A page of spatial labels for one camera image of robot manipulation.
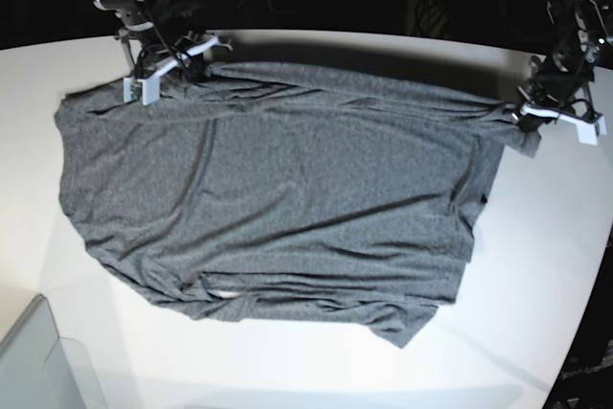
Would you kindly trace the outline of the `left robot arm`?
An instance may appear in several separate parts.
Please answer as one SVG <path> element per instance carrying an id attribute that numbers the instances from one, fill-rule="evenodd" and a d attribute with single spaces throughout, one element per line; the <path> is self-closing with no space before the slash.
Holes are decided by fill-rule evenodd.
<path id="1" fill-rule="evenodd" d="M 612 0 L 541 1 L 555 42 L 545 57 L 529 61 L 530 75 L 517 87 L 515 123 L 524 133 L 564 121 L 603 135 L 602 113 L 594 106 L 590 84 L 604 48 L 612 44 Z"/>

